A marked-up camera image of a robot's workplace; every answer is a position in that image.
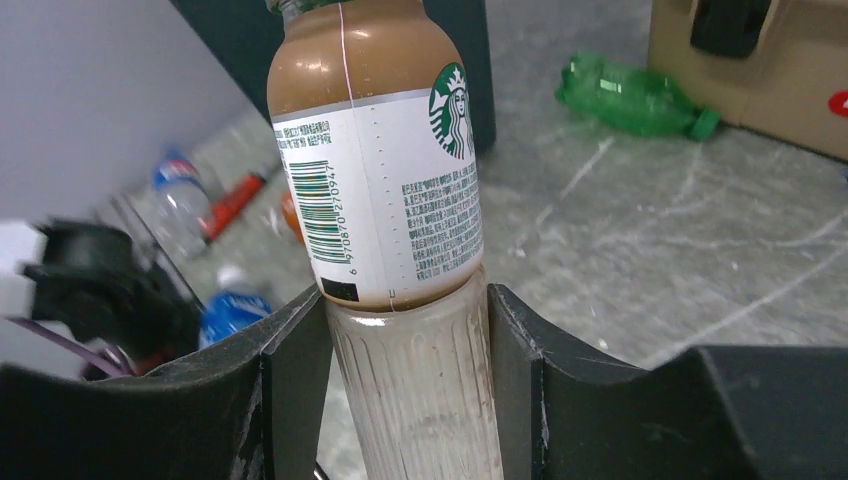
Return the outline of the tea bottle green cap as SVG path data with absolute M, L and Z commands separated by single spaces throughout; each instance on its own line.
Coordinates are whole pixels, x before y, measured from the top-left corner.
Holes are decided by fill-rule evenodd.
M 476 155 L 422 91 L 271 122 L 372 479 L 499 479 Z

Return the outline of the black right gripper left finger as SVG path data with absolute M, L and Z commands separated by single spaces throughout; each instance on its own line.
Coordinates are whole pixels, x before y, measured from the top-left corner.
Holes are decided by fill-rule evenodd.
M 1 368 L 5 479 L 310 479 L 332 343 L 310 287 L 141 377 Z

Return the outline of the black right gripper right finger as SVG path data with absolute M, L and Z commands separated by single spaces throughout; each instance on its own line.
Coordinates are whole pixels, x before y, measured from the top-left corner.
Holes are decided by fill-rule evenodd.
M 843 347 L 696 345 L 651 370 L 487 289 L 508 479 L 843 479 Z

